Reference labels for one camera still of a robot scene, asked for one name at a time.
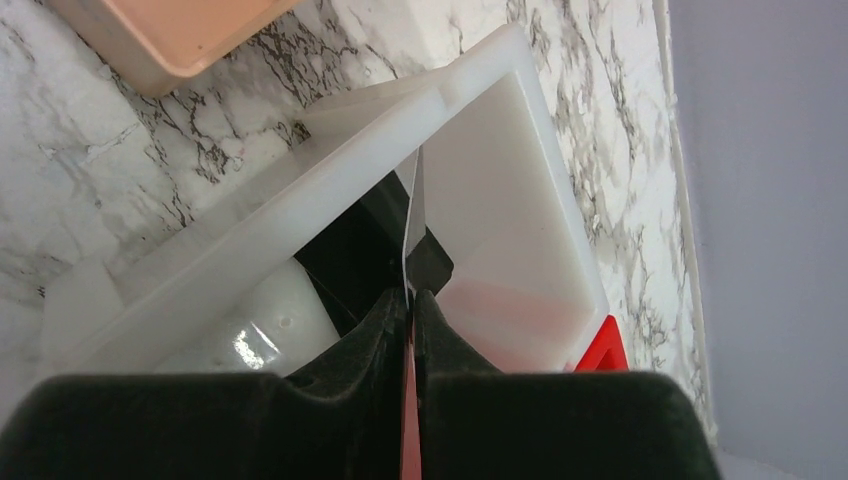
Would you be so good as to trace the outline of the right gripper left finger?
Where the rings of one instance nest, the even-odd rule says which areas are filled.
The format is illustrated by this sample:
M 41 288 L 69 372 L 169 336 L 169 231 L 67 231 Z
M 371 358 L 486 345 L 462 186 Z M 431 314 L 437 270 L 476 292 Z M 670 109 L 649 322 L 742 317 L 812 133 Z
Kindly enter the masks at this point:
M 397 479 L 407 308 L 386 290 L 294 373 L 68 375 L 1 433 L 5 479 Z

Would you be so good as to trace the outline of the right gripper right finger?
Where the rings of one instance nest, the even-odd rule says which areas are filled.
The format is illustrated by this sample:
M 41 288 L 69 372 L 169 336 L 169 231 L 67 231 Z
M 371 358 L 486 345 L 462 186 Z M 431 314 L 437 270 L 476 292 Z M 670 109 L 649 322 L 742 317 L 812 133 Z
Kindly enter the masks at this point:
M 504 373 L 414 304 L 422 474 L 427 479 L 717 479 L 687 395 L 653 372 Z

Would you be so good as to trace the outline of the red plastic bin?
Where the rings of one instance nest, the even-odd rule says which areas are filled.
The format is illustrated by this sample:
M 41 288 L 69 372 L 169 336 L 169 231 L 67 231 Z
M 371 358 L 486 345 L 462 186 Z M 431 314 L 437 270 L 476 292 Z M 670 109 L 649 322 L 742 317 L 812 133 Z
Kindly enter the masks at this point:
M 575 371 L 627 371 L 626 352 L 616 318 L 608 315 Z

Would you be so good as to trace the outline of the white plastic bin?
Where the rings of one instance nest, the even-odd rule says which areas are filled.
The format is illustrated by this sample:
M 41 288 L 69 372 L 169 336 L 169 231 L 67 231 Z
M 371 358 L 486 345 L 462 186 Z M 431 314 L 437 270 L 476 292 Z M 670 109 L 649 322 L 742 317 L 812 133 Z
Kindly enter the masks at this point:
M 504 371 L 578 365 L 609 304 L 519 26 L 302 122 L 305 142 L 123 271 L 92 256 L 54 280 L 41 374 L 286 375 L 396 287 L 430 290 Z

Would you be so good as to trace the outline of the orange desk organizer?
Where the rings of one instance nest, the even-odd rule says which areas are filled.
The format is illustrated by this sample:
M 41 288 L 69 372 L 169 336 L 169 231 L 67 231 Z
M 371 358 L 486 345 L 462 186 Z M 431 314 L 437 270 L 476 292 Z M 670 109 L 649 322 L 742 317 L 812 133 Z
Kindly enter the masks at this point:
M 59 0 L 48 3 L 141 95 L 204 72 L 296 0 Z

